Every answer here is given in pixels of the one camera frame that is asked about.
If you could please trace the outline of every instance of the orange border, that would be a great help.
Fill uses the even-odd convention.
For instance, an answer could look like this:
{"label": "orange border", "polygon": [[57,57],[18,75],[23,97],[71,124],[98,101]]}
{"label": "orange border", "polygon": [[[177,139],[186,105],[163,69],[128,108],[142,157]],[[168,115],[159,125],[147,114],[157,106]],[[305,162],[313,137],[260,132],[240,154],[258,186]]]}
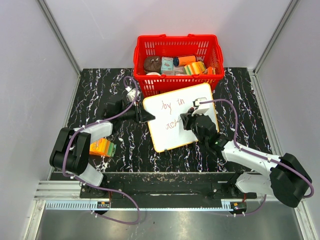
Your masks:
{"label": "orange border", "polygon": [[[201,83],[201,84],[198,84],[198,85],[188,86],[188,87],[181,88],[181,89],[178,89],[178,90],[169,91],[169,92],[165,92],[165,93],[161,93],[161,94],[157,94],[157,95],[153,95],[153,96],[148,96],[148,97],[146,97],[145,99],[143,99],[143,102],[142,102],[143,108],[146,109],[146,108],[145,108],[145,100],[146,100],[146,99],[154,98],[154,97],[161,96],[161,95],[170,94],[170,93],[173,93],[173,92],[178,92],[178,91],[181,91],[181,90],[184,90],[184,89],[194,88],[194,87],[199,86],[199,85],[208,85],[208,86],[209,86],[210,93],[211,93],[211,100],[213,100],[214,97],[213,97],[213,95],[212,95],[211,86],[210,86],[209,83],[204,82],[204,83]],[[216,108],[215,108],[214,102],[212,103],[212,106],[213,106],[213,113],[214,113],[214,116],[215,116],[217,131],[219,132],[219,125],[218,125],[218,119],[217,119]],[[150,129],[149,122],[148,122],[148,127],[149,127],[149,130],[150,130],[150,135],[151,135],[151,139],[152,139],[152,144],[153,144],[154,150],[155,150],[157,153],[162,153],[162,152],[164,152],[165,150],[163,150],[163,151],[157,151],[156,146],[155,146],[155,144],[154,144],[154,136],[153,136],[152,131],[151,131],[151,129]],[[179,147],[182,147],[182,146],[191,144],[191,143],[192,143],[192,141],[191,141],[191,142],[188,142],[188,143],[185,143],[185,144],[183,144],[183,145],[178,145],[178,146],[175,146],[175,147],[168,148],[168,149],[166,149],[166,150],[176,149],[176,148],[179,148]]]}

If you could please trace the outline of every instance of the red handwriting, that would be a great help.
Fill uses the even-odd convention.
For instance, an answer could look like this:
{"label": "red handwriting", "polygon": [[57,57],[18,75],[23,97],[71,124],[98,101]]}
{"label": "red handwriting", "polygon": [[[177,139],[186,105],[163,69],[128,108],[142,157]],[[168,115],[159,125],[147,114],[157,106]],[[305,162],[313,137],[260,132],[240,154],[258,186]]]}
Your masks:
{"label": "red handwriting", "polygon": [[162,101],[162,108],[161,109],[170,109],[170,115],[171,115],[171,102],[170,104],[166,104],[164,103],[164,101]]}
{"label": "red handwriting", "polygon": [[170,122],[170,123],[168,123],[167,125],[165,125],[165,129],[173,129],[174,127],[176,127],[177,126],[177,123],[178,123],[179,121],[177,121],[177,120],[174,120],[174,121],[172,121],[172,122]]}
{"label": "red handwriting", "polygon": [[185,104],[185,101],[183,99],[180,99],[180,98],[177,100],[177,102],[178,102],[179,106],[182,105],[182,104]]}

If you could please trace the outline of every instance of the red basket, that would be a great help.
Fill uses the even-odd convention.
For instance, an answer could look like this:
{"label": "red basket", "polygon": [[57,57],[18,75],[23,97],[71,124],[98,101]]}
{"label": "red basket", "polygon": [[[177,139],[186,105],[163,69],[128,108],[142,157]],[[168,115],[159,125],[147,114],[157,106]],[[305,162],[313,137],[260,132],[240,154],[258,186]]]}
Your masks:
{"label": "red basket", "polygon": [[[146,75],[144,61],[148,56],[179,57],[195,55],[202,57],[206,68],[213,67],[215,75],[167,76]],[[133,56],[133,76],[138,80],[144,97],[149,97],[193,85],[208,83],[214,90],[224,75],[224,58],[215,35],[139,36]]]}

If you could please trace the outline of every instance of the gray floor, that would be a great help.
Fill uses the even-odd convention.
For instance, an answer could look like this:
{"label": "gray floor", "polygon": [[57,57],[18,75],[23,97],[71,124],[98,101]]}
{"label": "gray floor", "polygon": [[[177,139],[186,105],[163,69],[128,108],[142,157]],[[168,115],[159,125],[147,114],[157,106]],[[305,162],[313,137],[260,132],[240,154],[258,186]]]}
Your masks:
{"label": "gray floor", "polygon": [[[257,203],[249,203],[256,208]],[[111,211],[110,217],[134,221],[136,212]],[[89,212],[45,210],[37,240],[302,240],[296,214],[268,202],[255,215],[217,216],[210,212],[143,212],[138,225],[123,225]]]}

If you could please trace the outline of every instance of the marble tabletop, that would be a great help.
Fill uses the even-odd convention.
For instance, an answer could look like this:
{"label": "marble tabletop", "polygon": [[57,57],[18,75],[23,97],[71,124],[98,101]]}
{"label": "marble tabletop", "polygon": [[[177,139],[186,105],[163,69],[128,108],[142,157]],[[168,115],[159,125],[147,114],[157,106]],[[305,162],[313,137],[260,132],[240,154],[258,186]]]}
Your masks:
{"label": "marble tabletop", "polygon": [[[246,68],[225,68],[225,77],[213,91],[214,99],[230,100],[239,118],[237,140],[265,153],[271,147]],[[67,126],[77,128],[101,119],[106,102],[113,95],[125,96],[125,76],[132,68],[84,69]],[[216,103],[219,129],[232,137],[235,115],[226,103]],[[90,156],[90,163],[101,172],[236,172],[249,169],[217,159],[198,144],[172,149],[168,154],[154,150],[147,123],[123,121],[120,129],[108,137],[117,145],[113,157]]]}

